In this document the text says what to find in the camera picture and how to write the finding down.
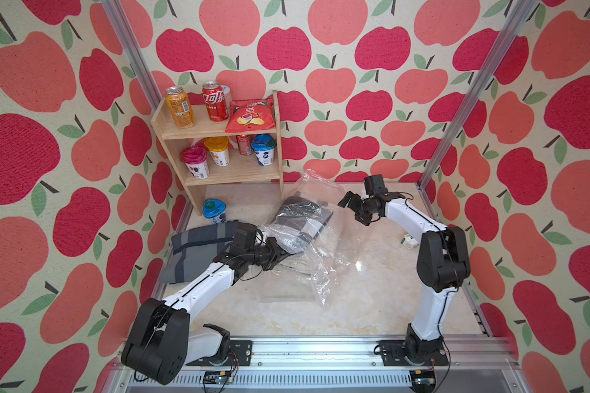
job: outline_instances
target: marble floor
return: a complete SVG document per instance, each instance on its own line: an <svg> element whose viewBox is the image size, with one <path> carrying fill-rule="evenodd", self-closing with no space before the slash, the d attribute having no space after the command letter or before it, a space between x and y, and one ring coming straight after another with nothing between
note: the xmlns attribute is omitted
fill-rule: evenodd
<svg viewBox="0 0 590 393"><path fill-rule="evenodd" d="M342 184L346 190L362 193L362 184ZM404 191L415 196L414 206L425 211L414 184L387 185L390 191ZM285 185L288 193L292 185ZM277 184L210 185L207 197L227 204L227 218L262 224L274 211L266 206L280 202ZM188 228L209 224L193 212ZM261 273L249 281L238 281L221 293L197 316L196 329L212 323L228 329L232 335L302 335L302 334L405 334L406 326L420 303L421 282L415 270L418 249L400 245L406 234L402 228L383 218L363 227L366 240L358 261L337 274L329 303L315 302L310 286L295 283L287 275ZM245 278L251 277L248 272ZM173 294L184 284L169 285L165 295ZM310 301L277 301L284 296ZM453 298L442 333L480 334L472 309L463 291Z"/></svg>

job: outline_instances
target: red can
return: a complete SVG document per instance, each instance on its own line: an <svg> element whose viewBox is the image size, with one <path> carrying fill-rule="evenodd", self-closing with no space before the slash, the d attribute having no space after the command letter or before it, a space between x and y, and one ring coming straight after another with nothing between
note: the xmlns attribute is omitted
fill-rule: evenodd
<svg viewBox="0 0 590 393"><path fill-rule="evenodd" d="M207 114L213 122L227 119L227 107L223 88L218 82L210 81L203 84L203 99L206 102Z"/></svg>
<svg viewBox="0 0 590 393"><path fill-rule="evenodd" d="M238 150L243 155L252 155L252 137L250 135L237 135L236 143L238 144Z"/></svg>

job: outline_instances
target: red chip bag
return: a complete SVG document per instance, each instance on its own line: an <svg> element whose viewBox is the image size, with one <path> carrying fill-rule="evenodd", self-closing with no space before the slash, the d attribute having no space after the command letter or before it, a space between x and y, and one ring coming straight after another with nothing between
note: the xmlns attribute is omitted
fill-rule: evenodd
<svg viewBox="0 0 590 393"><path fill-rule="evenodd" d="M231 102L231 116L225 128L227 133L269 130L275 127L273 97Z"/></svg>

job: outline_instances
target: small white box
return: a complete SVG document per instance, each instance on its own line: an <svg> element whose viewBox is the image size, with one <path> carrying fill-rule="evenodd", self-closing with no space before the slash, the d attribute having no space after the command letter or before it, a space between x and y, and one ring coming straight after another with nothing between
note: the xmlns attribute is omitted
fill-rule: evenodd
<svg viewBox="0 0 590 393"><path fill-rule="evenodd" d="M410 234L406 234L402 238L402 240L400 241L400 244L408 250L410 250L411 248L417 247L419 245L417 240L415 240L415 238L412 237Z"/></svg>

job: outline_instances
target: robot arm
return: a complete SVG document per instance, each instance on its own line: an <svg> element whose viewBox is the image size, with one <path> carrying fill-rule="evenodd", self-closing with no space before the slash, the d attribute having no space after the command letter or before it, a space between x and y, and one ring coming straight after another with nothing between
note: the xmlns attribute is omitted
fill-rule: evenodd
<svg viewBox="0 0 590 393"><path fill-rule="evenodd" d="M404 341L406 359L419 365L443 348L441 326L452 297L470 276L465 234L423 215L401 193L390 193L380 175L366 177L364 184L367 198L347 192L339 206L352 209L364 225L373 222L374 213L388 217L422 244L417 261L420 306Z"/></svg>
<svg viewBox="0 0 590 393"><path fill-rule="evenodd" d="M255 225L239 223L229 251L214 258L196 279L163 301L149 298L144 302L125 344L122 363L165 385L185 363L199 358L211 358L214 364L225 361L227 330L214 325L189 329L196 316L236 284L250 265L269 271L290 255L275 238L256 245L258 232Z"/></svg>

